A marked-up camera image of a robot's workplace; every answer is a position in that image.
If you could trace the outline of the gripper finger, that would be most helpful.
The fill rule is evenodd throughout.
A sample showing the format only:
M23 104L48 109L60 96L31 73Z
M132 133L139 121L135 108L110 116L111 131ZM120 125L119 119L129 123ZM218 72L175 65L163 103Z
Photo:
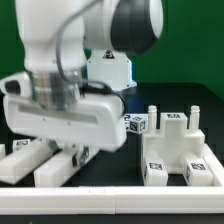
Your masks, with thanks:
M89 157L89 148L83 145L78 147L76 154L72 157L72 164L74 167L82 167L86 164Z

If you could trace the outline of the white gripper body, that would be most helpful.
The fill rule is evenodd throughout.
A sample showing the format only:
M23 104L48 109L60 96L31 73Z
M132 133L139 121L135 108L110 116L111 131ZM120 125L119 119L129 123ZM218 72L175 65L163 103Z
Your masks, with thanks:
M36 102L5 95L4 113L14 133L114 152L126 141L117 97L86 94L68 110L44 110Z

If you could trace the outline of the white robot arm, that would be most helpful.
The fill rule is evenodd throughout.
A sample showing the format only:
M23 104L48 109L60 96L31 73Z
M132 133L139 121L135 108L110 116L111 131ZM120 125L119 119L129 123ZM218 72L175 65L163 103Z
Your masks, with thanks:
M161 0L15 0L24 71L0 80L8 127L69 143L82 165L90 149L114 152L126 141L124 100L85 79L88 49L142 54L161 36Z

